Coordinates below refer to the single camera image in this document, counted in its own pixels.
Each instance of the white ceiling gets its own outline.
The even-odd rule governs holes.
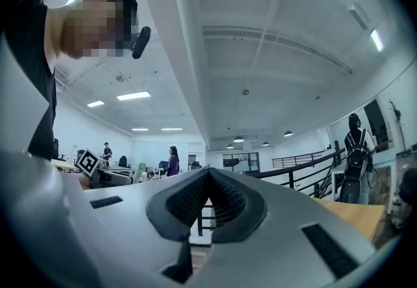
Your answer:
[[[198,134],[209,125],[212,150],[225,149],[235,136],[254,148],[264,141],[275,144],[285,130],[299,134],[331,121],[323,115],[312,125],[303,111],[325,104],[337,96],[341,83],[371,76],[382,64],[388,53],[379,53],[370,39],[374,27],[387,52],[398,30],[391,0],[357,0],[369,17],[366,31],[343,0],[275,0],[270,22],[271,0],[136,1],[140,27],[152,28],[140,60],[64,58],[57,76],[80,106],[103,100],[106,105],[91,111],[122,130],[146,127],[158,134],[172,126]],[[66,0],[45,2],[56,7]],[[176,18],[173,9],[179,13],[176,23],[167,21]],[[264,28],[266,37],[253,64]],[[186,58],[181,59],[183,51]],[[123,83],[116,81],[118,75]],[[204,92],[191,89],[193,85]],[[249,95],[241,94],[244,89]],[[115,98],[144,90],[152,97],[130,102]],[[291,128],[294,121],[297,127]]]

